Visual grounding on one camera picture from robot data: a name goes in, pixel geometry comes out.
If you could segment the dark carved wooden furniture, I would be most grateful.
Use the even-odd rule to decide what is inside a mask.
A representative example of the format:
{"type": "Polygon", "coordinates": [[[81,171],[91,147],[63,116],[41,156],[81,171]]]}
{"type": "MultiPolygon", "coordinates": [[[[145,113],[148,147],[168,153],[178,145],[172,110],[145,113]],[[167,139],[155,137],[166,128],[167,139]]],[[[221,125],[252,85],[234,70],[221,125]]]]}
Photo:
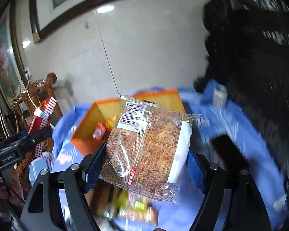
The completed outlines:
{"type": "Polygon", "coordinates": [[[225,85],[260,132],[283,174],[289,228],[289,0],[209,0],[203,23],[209,65],[195,85],[225,85]]]}

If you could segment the orange round cake pack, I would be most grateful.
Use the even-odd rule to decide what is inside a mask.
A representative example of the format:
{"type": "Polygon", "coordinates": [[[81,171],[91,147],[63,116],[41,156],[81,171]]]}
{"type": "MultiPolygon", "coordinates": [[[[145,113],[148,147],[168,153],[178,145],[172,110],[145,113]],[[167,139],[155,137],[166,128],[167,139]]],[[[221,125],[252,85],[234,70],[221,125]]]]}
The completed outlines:
{"type": "MultiPolygon", "coordinates": [[[[126,102],[140,102],[119,95],[126,102]]],[[[198,117],[142,101],[144,125],[138,133],[116,122],[106,143],[100,179],[142,196],[180,203],[181,177],[198,117]]]]}

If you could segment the orange cardboard box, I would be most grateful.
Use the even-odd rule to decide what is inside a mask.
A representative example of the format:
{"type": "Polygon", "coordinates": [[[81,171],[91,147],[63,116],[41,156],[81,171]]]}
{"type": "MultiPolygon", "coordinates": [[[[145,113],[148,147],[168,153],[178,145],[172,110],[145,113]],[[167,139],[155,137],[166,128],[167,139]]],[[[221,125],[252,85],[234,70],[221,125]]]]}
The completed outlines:
{"type": "Polygon", "coordinates": [[[181,97],[176,89],[147,90],[132,95],[140,102],[126,102],[124,99],[110,98],[95,101],[87,110],[75,133],[71,137],[71,143],[83,155],[93,153],[101,140],[93,137],[99,123],[106,127],[109,134],[116,122],[128,131],[138,133],[144,125],[145,111],[140,105],[142,101],[148,101],[169,110],[185,112],[181,97]]]}

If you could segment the small white can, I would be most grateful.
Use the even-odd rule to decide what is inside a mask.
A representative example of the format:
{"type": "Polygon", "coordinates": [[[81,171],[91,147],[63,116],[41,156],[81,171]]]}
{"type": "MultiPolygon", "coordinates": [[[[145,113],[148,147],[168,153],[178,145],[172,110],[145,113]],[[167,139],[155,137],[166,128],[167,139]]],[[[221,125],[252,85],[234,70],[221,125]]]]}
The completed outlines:
{"type": "Polygon", "coordinates": [[[218,85],[213,91],[213,105],[215,107],[225,107],[228,100],[228,92],[224,85],[218,85]]]}

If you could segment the wall power socket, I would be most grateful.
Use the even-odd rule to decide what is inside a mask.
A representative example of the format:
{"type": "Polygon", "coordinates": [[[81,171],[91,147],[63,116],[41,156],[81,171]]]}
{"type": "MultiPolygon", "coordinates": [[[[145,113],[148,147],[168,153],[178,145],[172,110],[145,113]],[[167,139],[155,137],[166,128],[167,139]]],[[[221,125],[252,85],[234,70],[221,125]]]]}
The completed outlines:
{"type": "Polygon", "coordinates": [[[31,72],[30,72],[29,67],[26,67],[26,68],[24,69],[24,74],[25,74],[25,77],[27,77],[27,78],[31,78],[31,77],[32,77],[32,74],[31,74],[31,72]]]}

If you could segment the red sandwich biscuit pack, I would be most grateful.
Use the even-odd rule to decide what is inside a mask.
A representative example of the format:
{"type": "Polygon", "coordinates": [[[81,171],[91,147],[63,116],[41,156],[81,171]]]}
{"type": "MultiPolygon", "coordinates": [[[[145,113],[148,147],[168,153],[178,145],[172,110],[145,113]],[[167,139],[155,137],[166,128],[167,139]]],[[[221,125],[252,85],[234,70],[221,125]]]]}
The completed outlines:
{"type": "Polygon", "coordinates": [[[101,140],[106,133],[106,127],[103,125],[103,123],[98,122],[97,127],[95,128],[93,132],[93,138],[95,140],[101,140]]]}

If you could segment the black phone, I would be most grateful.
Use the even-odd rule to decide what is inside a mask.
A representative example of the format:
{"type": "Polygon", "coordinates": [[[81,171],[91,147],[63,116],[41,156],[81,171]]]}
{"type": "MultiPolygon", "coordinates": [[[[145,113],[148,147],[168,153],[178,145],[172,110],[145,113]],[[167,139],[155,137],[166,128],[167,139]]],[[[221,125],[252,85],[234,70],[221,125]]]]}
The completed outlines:
{"type": "Polygon", "coordinates": [[[211,145],[229,171],[249,171],[249,163],[228,135],[211,139],[211,145]]]}

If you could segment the red cracker snack pack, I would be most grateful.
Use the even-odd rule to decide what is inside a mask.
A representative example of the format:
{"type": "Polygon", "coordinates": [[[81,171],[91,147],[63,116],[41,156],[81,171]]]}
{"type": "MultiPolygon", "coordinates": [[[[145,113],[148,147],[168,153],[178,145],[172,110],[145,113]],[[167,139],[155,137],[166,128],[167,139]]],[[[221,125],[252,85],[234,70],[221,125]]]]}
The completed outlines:
{"type": "Polygon", "coordinates": [[[57,100],[53,97],[50,97],[42,101],[39,107],[34,111],[34,115],[29,126],[28,134],[35,133],[38,130],[43,129],[45,127],[49,128],[48,137],[45,137],[42,141],[37,143],[35,150],[33,152],[34,158],[42,156],[43,149],[47,146],[48,139],[51,137],[52,130],[50,126],[50,118],[54,112],[56,104],[57,100]]]}

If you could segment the blue patterned tablecloth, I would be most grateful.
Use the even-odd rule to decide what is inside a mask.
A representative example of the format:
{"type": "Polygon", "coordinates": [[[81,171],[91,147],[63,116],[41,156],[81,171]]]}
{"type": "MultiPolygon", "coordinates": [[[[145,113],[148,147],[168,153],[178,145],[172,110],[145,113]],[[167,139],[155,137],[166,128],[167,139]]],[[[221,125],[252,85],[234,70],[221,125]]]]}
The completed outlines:
{"type": "MultiPolygon", "coordinates": [[[[285,195],[283,175],[269,154],[263,138],[252,127],[242,110],[228,101],[223,108],[212,104],[217,83],[210,81],[204,100],[191,114],[193,122],[189,152],[196,157],[205,177],[205,193],[190,199],[198,207],[197,214],[173,213],[190,230],[213,230],[218,216],[225,216],[224,230],[275,230],[284,227],[285,209],[275,202],[285,195]],[[250,167],[249,171],[229,171],[213,149],[211,139],[228,135],[239,148],[250,167]]],[[[80,159],[74,159],[58,172],[44,169],[30,190],[21,221],[27,230],[65,230],[59,190],[64,189],[70,215],[76,230],[98,230],[86,203],[80,159]]]]}

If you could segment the carved wooden chair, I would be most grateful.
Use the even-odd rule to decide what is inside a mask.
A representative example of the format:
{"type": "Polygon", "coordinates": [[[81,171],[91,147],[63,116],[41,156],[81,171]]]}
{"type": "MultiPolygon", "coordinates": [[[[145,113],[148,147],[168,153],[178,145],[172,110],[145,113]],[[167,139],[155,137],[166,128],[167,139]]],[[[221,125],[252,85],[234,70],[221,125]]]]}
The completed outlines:
{"type": "Polygon", "coordinates": [[[17,121],[25,130],[29,129],[30,121],[36,107],[47,98],[56,99],[53,86],[57,82],[55,73],[49,73],[46,78],[35,82],[27,82],[27,86],[13,99],[13,108],[17,121]]]}

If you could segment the green edged soda crackers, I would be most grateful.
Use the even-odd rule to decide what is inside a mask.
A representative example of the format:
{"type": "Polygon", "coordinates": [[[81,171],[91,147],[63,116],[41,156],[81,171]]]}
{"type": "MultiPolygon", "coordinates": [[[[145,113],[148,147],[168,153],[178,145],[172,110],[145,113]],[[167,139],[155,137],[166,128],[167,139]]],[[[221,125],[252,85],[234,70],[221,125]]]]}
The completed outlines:
{"type": "Polygon", "coordinates": [[[155,201],[140,194],[99,181],[93,191],[91,211],[109,219],[127,219],[134,222],[158,223],[158,208],[155,201]]]}

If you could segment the framed flower painting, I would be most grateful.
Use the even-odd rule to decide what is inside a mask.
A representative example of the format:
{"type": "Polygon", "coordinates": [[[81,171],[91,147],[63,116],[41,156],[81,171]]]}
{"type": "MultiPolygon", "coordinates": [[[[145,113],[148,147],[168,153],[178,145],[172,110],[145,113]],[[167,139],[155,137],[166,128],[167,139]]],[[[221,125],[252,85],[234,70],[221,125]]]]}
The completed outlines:
{"type": "Polygon", "coordinates": [[[0,93],[8,109],[26,85],[15,28],[15,1],[9,0],[0,16],[0,93]]]}

